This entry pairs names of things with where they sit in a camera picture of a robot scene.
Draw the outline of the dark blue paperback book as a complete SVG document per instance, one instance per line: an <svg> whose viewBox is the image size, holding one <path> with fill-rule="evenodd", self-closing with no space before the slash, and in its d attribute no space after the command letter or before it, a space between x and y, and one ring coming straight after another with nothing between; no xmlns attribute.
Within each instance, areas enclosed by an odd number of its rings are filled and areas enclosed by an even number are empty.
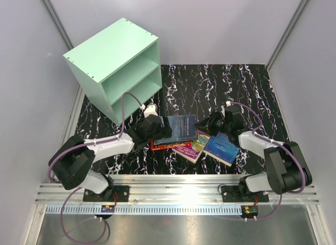
<svg viewBox="0 0 336 245"><path fill-rule="evenodd" d="M175 115L175 116L160 116L163 128L169 126L171 137L163 137L155 140L154 145L166 145L180 142L193 141L198 138L198 131L195 124L198 121L197 115Z"/></svg>

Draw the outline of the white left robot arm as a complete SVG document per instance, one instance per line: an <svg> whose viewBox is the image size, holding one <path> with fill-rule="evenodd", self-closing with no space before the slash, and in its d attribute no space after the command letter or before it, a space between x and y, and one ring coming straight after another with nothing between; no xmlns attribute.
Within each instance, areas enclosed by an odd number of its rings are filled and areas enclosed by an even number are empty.
<svg viewBox="0 0 336 245"><path fill-rule="evenodd" d="M99 200L108 201L113 195L113 179L94 172L91 165L111 156L139 151L153 140L171 136L168 118L155 115L149 115L119 135L98 140L72 136L50 159L48 177L55 182L51 177L54 173L64 189L84 188L92 191Z"/></svg>

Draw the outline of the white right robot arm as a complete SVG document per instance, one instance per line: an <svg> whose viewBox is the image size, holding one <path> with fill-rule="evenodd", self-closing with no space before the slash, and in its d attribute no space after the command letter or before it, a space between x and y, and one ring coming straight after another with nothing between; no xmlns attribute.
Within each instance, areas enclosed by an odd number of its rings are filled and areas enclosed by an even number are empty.
<svg viewBox="0 0 336 245"><path fill-rule="evenodd" d="M220 111L212 112L195 127L210 136L224 133L231 144L254 153L265 161L265 173L249 175L239 182L238 196L251 201L257 192L301 193L313 182L299 145L294 141L280 142L267 138L257 131L259 125L249 129L244 123L242 108L252 109L238 102L228 101Z"/></svg>

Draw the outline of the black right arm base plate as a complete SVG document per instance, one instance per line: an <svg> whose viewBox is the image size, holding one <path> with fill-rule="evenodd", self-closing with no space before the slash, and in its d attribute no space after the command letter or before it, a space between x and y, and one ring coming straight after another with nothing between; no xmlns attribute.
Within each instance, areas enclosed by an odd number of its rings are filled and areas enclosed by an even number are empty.
<svg viewBox="0 0 336 245"><path fill-rule="evenodd" d="M244 191L239 186L228 186L221 185L219 187L223 202L247 202L254 203L258 202L269 202L268 195L264 195L262 191L260 192L249 192Z"/></svg>

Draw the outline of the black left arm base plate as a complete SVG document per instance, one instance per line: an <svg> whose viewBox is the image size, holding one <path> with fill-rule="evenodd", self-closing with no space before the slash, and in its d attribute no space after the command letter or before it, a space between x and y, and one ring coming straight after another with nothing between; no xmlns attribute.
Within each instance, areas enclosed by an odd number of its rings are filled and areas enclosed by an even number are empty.
<svg viewBox="0 0 336 245"><path fill-rule="evenodd" d="M101 194L94 193L85 189L83 194L83 202L128 202L129 186L109 186Z"/></svg>

